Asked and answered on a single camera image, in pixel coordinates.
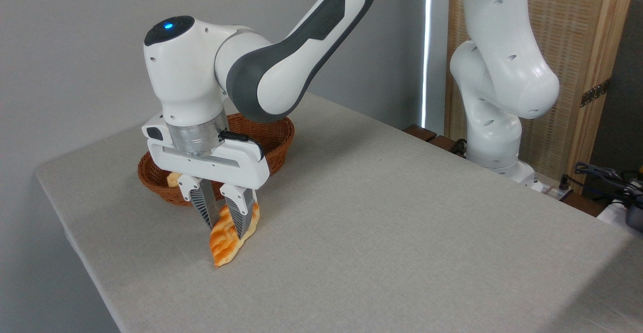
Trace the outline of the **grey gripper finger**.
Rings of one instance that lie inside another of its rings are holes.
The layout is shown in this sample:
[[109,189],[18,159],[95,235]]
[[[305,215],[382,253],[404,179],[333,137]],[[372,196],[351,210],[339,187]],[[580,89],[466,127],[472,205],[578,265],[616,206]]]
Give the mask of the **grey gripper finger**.
[[183,174],[178,184],[184,200],[193,205],[210,230],[219,221],[219,208],[211,180]]
[[249,187],[223,184],[220,188],[239,239],[243,239],[251,225],[253,207],[257,202],[256,191]]

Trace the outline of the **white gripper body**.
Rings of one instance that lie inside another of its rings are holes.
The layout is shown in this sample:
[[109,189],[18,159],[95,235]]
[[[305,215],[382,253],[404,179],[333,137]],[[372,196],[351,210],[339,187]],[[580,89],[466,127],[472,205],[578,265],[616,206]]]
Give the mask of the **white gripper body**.
[[213,180],[234,186],[259,189],[270,173],[262,146],[240,134],[202,155],[176,148],[165,120],[154,117],[143,125],[144,136],[154,163],[161,169]]

